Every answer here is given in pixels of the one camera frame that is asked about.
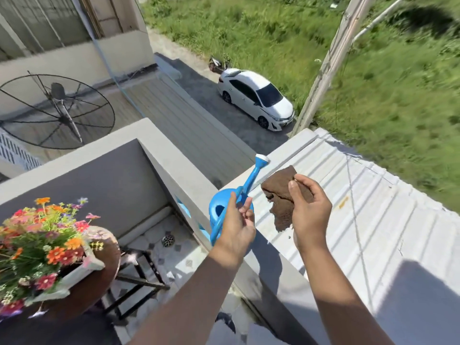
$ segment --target white car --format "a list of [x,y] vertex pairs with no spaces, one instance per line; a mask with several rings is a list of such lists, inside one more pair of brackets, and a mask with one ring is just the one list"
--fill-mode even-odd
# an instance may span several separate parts
[[217,89],[227,103],[235,104],[262,128],[281,131],[294,119],[291,102],[270,81],[253,71],[226,69],[219,77]]

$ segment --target satellite dish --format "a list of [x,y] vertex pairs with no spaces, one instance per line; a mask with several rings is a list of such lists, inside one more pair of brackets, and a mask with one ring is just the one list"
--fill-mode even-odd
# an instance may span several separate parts
[[15,117],[0,121],[0,127],[22,142],[46,149],[77,149],[105,137],[115,124],[114,110],[104,95],[65,76],[29,72],[0,86],[0,100],[17,108]]

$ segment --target grass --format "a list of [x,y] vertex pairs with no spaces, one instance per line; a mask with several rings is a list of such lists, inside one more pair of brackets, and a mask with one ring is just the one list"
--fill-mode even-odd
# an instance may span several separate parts
[[[271,80],[299,112],[348,0],[151,0],[147,22]],[[370,21],[394,0],[377,0]],[[460,213],[460,0],[409,0],[354,45],[314,125]]]

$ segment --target blue watering can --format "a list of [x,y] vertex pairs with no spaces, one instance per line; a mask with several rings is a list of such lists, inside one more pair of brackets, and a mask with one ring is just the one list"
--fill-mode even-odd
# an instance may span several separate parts
[[236,189],[224,189],[217,192],[209,203],[209,217],[211,223],[211,244],[214,246],[217,238],[219,238],[222,232],[222,224],[224,223],[225,214],[227,213],[227,204],[230,200],[232,192],[236,193],[236,202],[244,203],[246,201],[248,192],[251,190],[254,180],[260,170],[270,163],[270,159],[264,155],[256,155],[256,164],[247,178],[243,186],[239,186]]

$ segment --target round table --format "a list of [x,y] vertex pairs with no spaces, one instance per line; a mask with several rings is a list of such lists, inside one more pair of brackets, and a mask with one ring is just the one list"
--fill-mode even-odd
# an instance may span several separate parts
[[[42,311],[46,313],[40,318],[67,321],[75,318],[97,303],[110,288],[120,268],[121,253],[118,241],[112,232],[97,226],[89,228],[102,238],[94,241],[104,242],[103,249],[94,251],[94,255],[103,261],[105,268],[93,271],[83,280],[70,289],[70,295],[63,299],[47,300],[43,302]],[[41,303],[26,308],[19,316],[29,317],[37,312]]]

